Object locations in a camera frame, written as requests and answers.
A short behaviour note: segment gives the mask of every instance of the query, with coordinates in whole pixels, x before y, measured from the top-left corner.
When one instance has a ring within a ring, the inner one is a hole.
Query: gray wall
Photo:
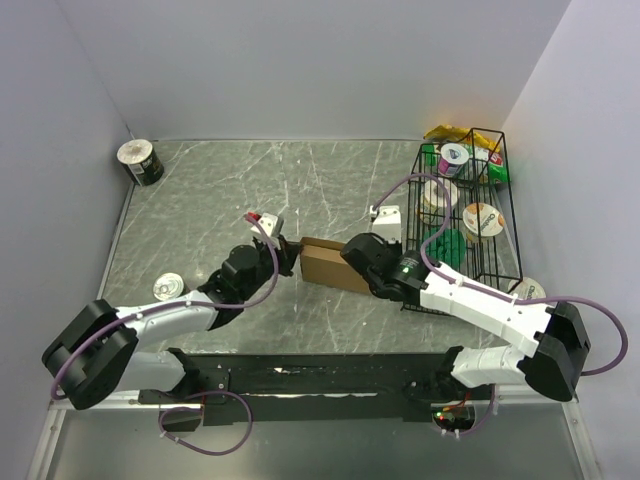
[[[42,429],[48,343],[95,298],[127,181],[127,129],[50,0],[0,2],[2,478]]]
[[[499,127],[569,0],[59,0],[136,136]]]
[[[638,2],[573,0],[505,125],[525,273],[609,306],[629,332],[624,363],[579,385],[607,480],[640,471],[639,24]],[[582,311],[587,367],[603,365],[619,339]]]

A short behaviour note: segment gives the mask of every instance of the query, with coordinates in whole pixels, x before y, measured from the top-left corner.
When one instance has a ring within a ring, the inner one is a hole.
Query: table
[[[163,178],[136,187],[104,289],[114,306],[155,301],[164,272],[195,288],[229,250],[250,240],[247,211],[283,215],[283,234],[346,242],[367,231],[371,205],[411,171],[420,143],[157,142]],[[387,204],[407,212],[407,188]],[[508,244],[502,256],[512,258]],[[151,349],[189,353],[445,352],[503,344],[452,317],[400,311],[400,304],[280,277],[271,297],[224,328]]]

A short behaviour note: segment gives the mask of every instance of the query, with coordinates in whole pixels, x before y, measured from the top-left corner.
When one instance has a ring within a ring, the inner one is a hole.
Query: cup noodle container
[[[531,300],[532,298],[544,298],[547,296],[544,292],[544,288],[542,288],[542,286],[533,278],[524,277],[521,282],[518,282],[518,280],[511,280],[511,282],[509,282],[509,290],[511,290],[516,284],[518,286],[511,293],[517,293],[519,299]]]
[[[457,143],[445,143],[440,147],[438,172],[445,177],[453,177],[469,161],[469,152]]]
[[[467,205],[462,212],[462,222],[467,240],[473,243],[479,242],[481,237],[483,242],[491,240],[504,230],[504,217],[497,208],[486,203]]]
[[[443,179],[440,181],[444,183],[446,190],[449,192],[449,197],[451,198],[451,211],[453,212],[453,209],[456,208],[460,198],[458,187],[456,187],[451,180]],[[420,216],[420,219],[428,225],[435,222],[442,223],[446,211],[446,204],[442,187],[440,187],[434,180],[429,180],[424,184],[424,193],[422,194],[420,205],[418,206],[418,215]]]

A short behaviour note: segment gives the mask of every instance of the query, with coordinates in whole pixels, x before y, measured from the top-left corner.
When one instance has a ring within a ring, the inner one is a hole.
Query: black wire basket
[[[487,145],[481,146],[482,140],[476,134],[494,141],[495,147],[483,148]],[[451,143],[469,154],[469,161],[454,174],[451,169],[447,171],[446,159],[442,163],[441,148]],[[522,281],[522,266],[504,133],[472,128],[465,137],[454,141],[427,140],[420,146],[412,173],[437,177],[445,183],[454,202],[457,198],[448,229],[427,247],[427,255],[503,292],[515,289]],[[418,250],[442,225],[445,209],[440,190],[427,178],[410,180],[406,250]],[[403,308],[443,314],[415,305],[405,304]]]

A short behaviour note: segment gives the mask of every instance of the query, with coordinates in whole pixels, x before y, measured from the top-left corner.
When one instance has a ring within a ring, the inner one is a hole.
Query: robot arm
[[[554,400],[569,401],[590,349],[577,308],[560,302],[516,305],[505,294],[475,282],[420,252],[401,251],[398,207],[372,211],[372,232],[356,235],[341,254],[378,298],[406,302],[458,317],[502,338],[509,345],[486,349],[454,347],[451,375],[469,388],[483,384],[528,384]],[[455,280],[451,283],[438,275]],[[481,286],[481,290],[470,288]]]
[[[193,387],[197,369],[180,350],[140,352],[142,348],[177,335],[220,328],[244,311],[242,307],[274,273],[265,241],[275,247],[279,274],[293,275],[300,244],[280,234],[282,220],[265,214],[256,218],[266,239],[253,227],[254,245],[235,247],[207,282],[182,297],[139,307],[114,308],[105,300],[87,305],[47,348],[42,362],[52,375],[79,346],[119,319],[134,319],[111,329],[84,350],[69,366],[60,386],[78,410],[101,402],[114,391],[154,389],[185,395]],[[210,308],[205,305],[231,305]]]

